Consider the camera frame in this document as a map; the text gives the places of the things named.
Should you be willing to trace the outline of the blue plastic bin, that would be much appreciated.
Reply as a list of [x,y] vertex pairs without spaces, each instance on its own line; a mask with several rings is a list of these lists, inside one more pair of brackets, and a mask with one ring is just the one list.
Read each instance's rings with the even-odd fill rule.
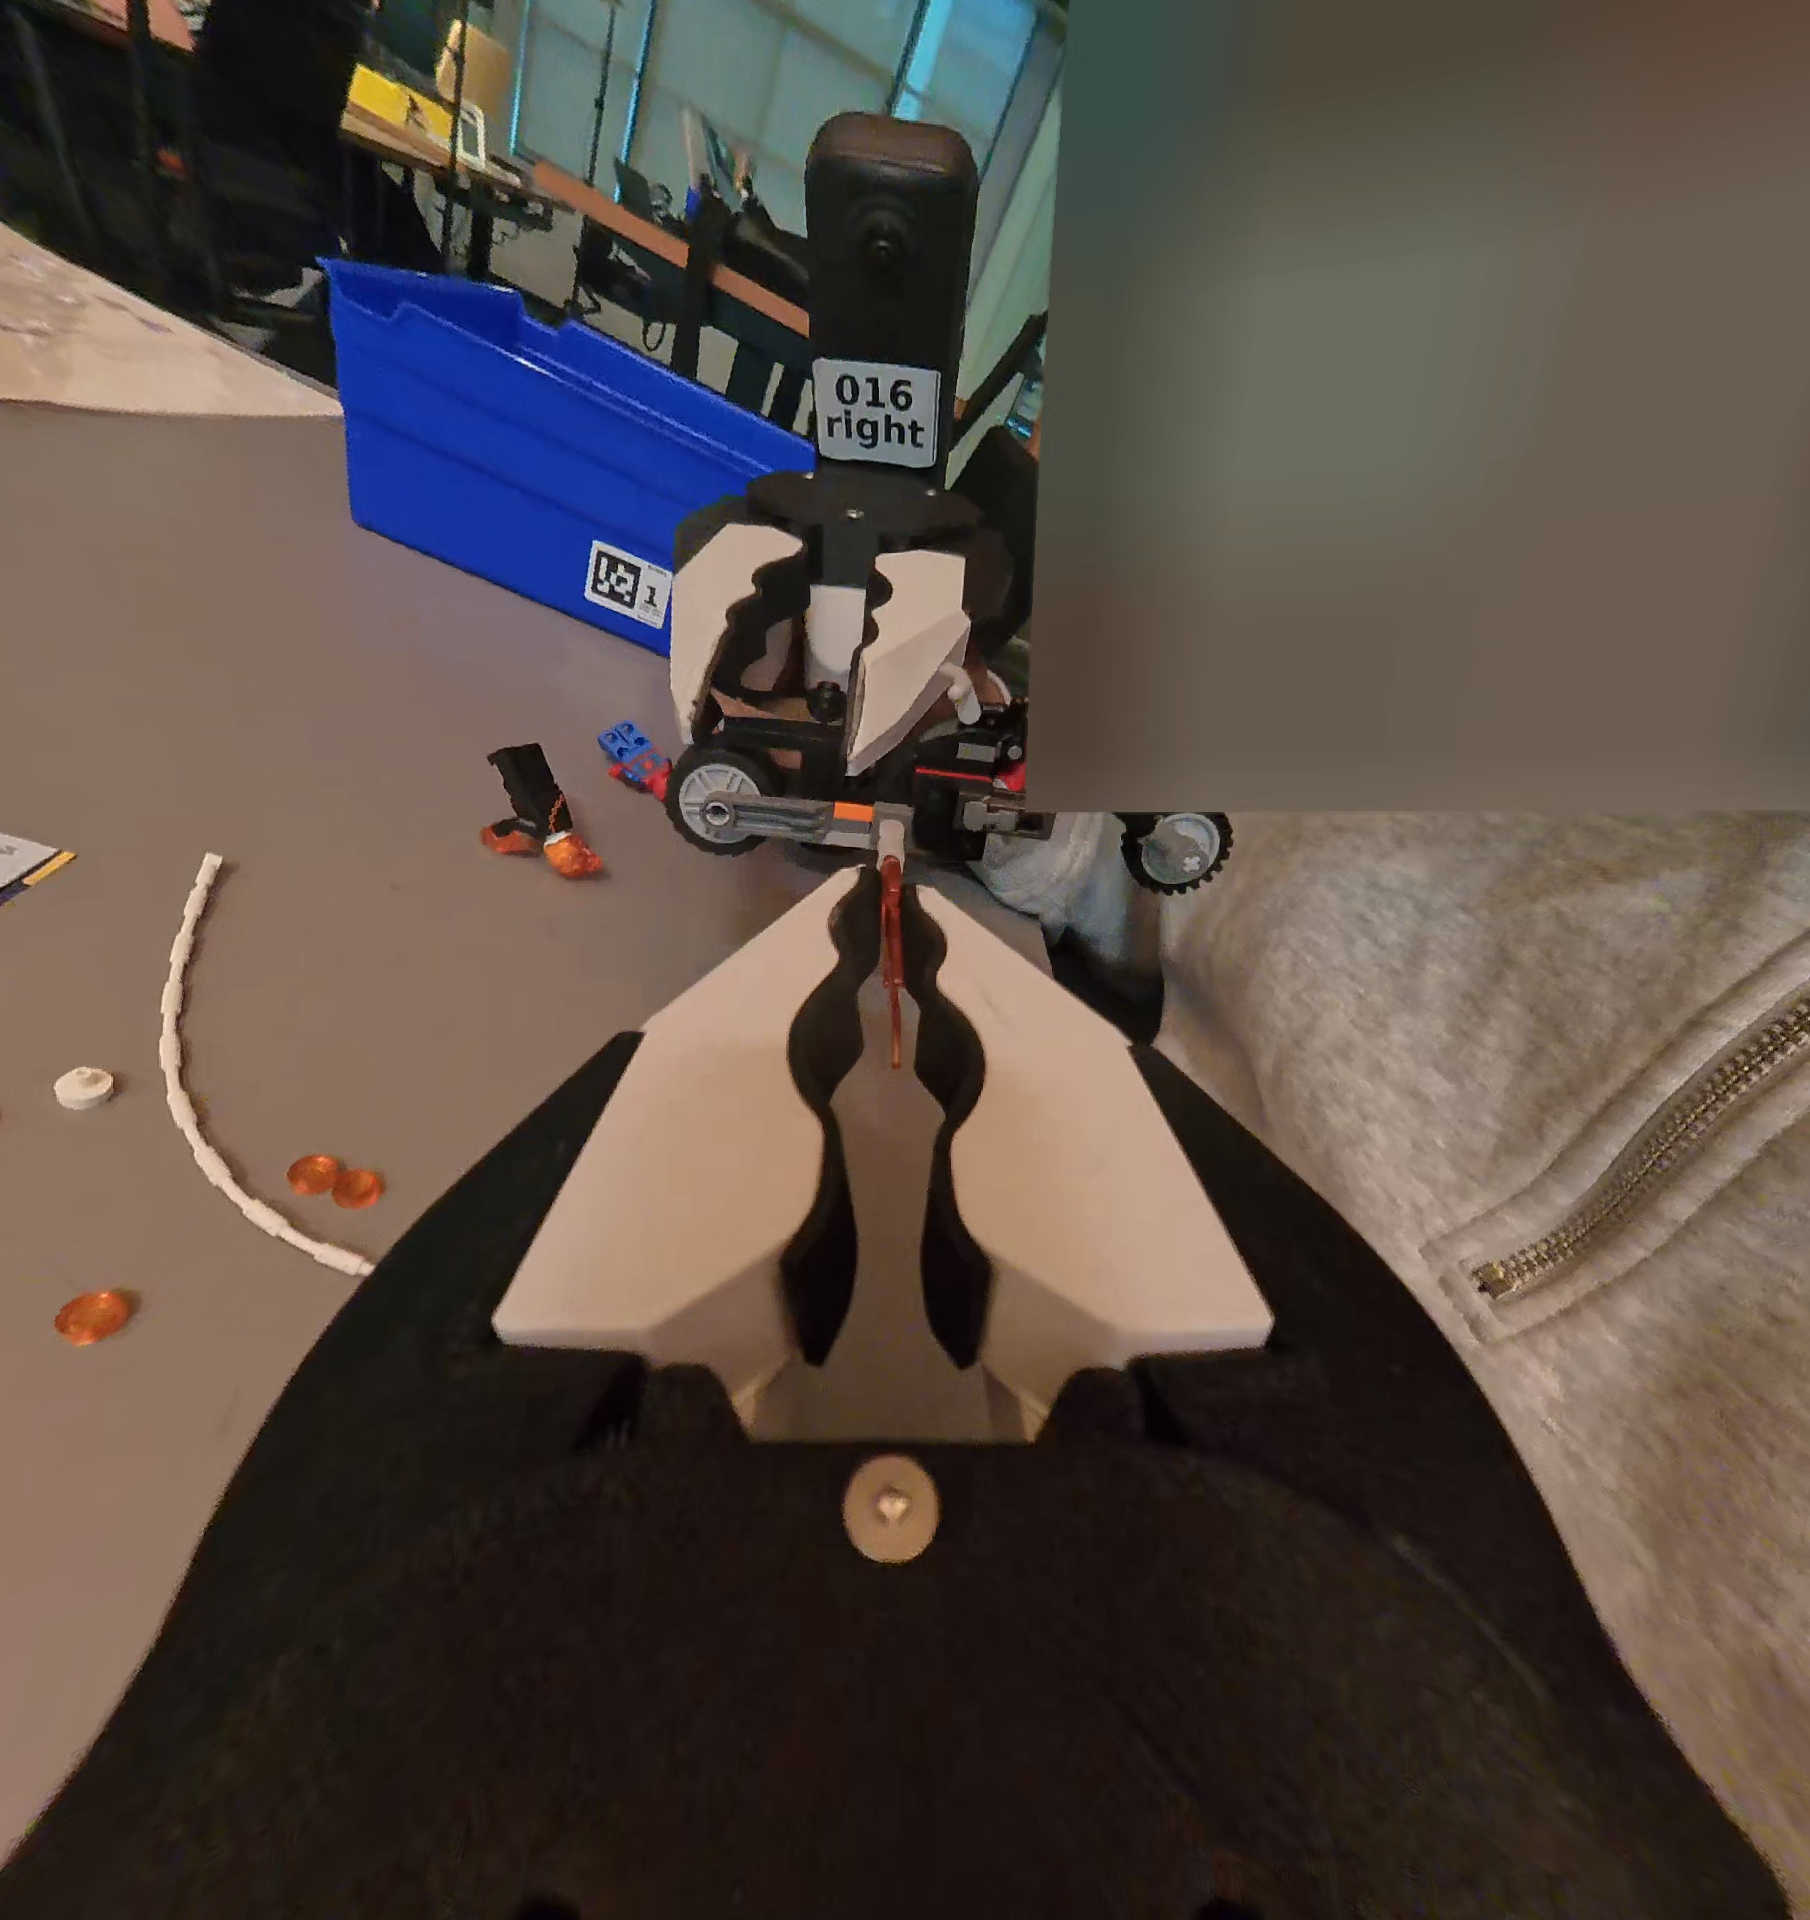
[[677,525],[799,438],[566,321],[456,275],[322,262],[353,522],[661,656]]

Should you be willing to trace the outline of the transparent orange lego flame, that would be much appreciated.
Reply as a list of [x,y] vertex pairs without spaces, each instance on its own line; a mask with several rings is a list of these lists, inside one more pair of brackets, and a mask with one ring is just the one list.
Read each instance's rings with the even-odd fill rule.
[[878,859],[879,882],[879,976],[888,995],[889,1067],[904,1067],[904,995],[908,986],[908,951],[904,938],[904,862],[898,853]]

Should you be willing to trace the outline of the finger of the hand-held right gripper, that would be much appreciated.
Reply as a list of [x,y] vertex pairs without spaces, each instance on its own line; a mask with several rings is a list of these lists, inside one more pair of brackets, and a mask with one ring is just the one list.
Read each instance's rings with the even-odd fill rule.
[[886,595],[870,609],[845,700],[844,774],[862,777],[912,737],[964,666],[966,557],[908,547],[873,561]]
[[675,564],[670,602],[667,677],[684,747],[727,650],[746,637],[743,659],[768,652],[768,633],[808,602],[808,543],[765,522],[729,522]]

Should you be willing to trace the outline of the grey zip hoodie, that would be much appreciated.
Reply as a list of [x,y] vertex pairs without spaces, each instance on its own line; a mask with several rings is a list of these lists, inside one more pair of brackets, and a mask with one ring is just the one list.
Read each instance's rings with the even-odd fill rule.
[[1242,813],[1162,1044],[1389,1266],[1810,1916],[1810,813]]

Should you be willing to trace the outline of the white printed board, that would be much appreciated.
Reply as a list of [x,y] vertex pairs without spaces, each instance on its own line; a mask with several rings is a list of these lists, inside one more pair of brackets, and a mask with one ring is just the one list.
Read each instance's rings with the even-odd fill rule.
[[131,418],[342,418],[329,390],[1,221],[0,401]]

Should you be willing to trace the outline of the background wooden table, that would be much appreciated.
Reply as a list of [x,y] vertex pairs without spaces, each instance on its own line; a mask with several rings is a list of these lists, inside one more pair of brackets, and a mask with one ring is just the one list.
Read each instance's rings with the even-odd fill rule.
[[[677,271],[686,270],[689,262],[691,250],[687,239],[665,231],[642,218],[635,209],[613,201],[550,159],[533,159],[529,165],[529,188],[535,197],[578,213],[582,228],[601,229],[613,243],[623,245],[628,251]],[[802,303],[784,300],[774,293],[771,287],[737,271],[734,266],[719,259],[710,270],[707,285],[713,293],[723,293],[793,333],[795,340],[810,340],[808,314]]]

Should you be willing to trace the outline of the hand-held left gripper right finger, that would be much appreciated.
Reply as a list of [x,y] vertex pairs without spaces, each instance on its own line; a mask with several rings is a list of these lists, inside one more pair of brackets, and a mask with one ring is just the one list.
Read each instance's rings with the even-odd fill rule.
[[1036,1435],[1083,1372],[1256,1351],[1273,1310],[1117,1025],[925,885],[899,899],[940,1107],[920,1275],[940,1351]]

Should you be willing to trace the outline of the black lego motorcycle model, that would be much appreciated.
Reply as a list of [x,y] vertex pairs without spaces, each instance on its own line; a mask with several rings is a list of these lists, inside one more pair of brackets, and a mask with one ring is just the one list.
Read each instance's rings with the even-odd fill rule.
[[805,722],[726,712],[710,696],[661,802],[689,843],[721,856],[779,842],[873,857],[875,804],[908,806],[908,856],[944,865],[982,859],[990,836],[1049,834],[1055,813],[1027,804],[1024,700],[920,732],[859,777],[845,774],[845,737],[838,691]]

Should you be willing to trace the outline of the black angled panel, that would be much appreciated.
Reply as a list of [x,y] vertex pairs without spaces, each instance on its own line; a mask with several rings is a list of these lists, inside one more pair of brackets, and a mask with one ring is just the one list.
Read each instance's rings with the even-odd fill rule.
[[983,659],[998,659],[1027,626],[1034,599],[1037,534],[1037,458],[1010,424],[990,426],[968,453],[952,489],[977,508],[1007,555],[1002,605],[973,628]]

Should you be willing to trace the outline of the person's right hand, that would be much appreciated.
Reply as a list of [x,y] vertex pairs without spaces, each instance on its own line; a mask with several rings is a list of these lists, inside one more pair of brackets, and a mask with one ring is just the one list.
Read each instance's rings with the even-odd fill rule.
[[712,694],[726,712],[765,713],[771,717],[814,717],[802,623],[782,620],[763,635],[763,652],[746,659],[743,650],[726,666],[729,679],[713,679]]

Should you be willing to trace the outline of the black and orange lego assembly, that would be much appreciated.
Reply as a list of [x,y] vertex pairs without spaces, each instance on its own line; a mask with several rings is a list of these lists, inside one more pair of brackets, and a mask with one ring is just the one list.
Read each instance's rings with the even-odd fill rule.
[[500,745],[485,753],[500,775],[508,816],[480,829],[485,851],[539,857],[564,880],[591,880],[603,871],[600,853],[585,842],[574,807],[557,784],[539,742]]

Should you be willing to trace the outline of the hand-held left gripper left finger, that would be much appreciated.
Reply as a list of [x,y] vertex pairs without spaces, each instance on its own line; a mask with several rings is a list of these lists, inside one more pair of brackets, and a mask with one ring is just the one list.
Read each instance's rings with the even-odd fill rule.
[[867,1234],[836,1093],[865,1051],[867,869],[844,867],[631,1033],[492,1332],[712,1374],[786,1435]]

